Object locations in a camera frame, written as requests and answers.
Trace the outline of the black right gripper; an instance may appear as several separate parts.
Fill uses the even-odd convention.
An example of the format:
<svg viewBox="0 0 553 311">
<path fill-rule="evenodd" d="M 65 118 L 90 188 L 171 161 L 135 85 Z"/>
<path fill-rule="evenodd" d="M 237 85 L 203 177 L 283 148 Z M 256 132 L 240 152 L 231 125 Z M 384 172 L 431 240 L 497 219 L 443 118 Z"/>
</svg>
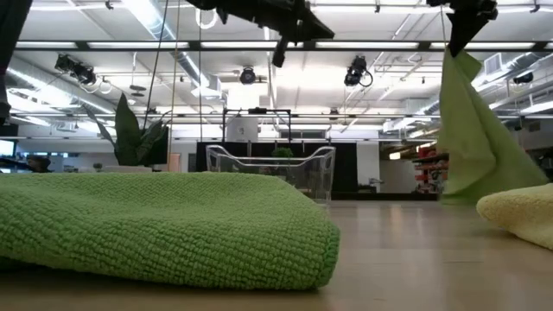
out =
<svg viewBox="0 0 553 311">
<path fill-rule="evenodd" d="M 452 26 L 448 50 L 452 56 L 456 56 L 488 24 L 488 20 L 495 20 L 498 16 L 494 0 L 427 0 L 427 5 L 444 5 L 454 11 L 448 13 Z M 477 17 L 468 20 L 464 16 Z"/>
</svg>

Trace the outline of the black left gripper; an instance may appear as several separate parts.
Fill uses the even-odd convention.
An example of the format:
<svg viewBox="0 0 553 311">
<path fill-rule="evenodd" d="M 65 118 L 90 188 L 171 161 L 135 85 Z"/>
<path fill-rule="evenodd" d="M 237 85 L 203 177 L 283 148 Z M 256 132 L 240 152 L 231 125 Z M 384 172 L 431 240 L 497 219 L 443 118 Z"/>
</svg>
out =
<svg viewBox="0 0 553 311">
<path fill-rule="evenodd" d="M 283 38 L 277 42 L 271 62 L 282 67 L 289 41 L 331 40 L 335 36 L 309 9 L 305 0 L 239 0 L 224 4 L 224 16 L 236 16 L 279 33 Z"/>
</svg>

